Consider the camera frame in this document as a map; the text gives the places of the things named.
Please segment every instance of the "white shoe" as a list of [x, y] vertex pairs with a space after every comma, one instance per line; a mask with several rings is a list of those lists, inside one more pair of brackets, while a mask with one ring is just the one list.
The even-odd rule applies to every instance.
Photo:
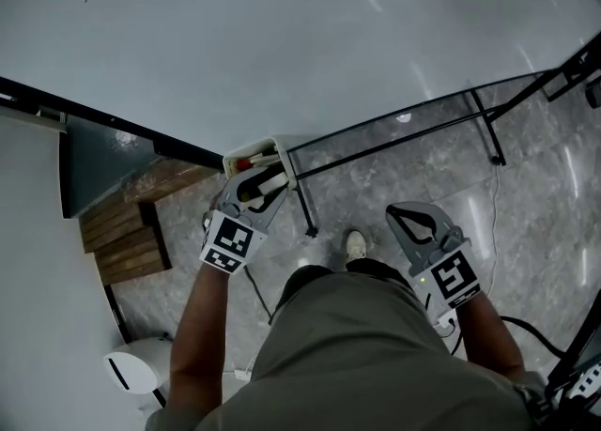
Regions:
[[347, 237], [347, 263], [356, 259], [363, 259], [367, 255], [367, 244], [363, 234], [359, 231], [350, 231]]

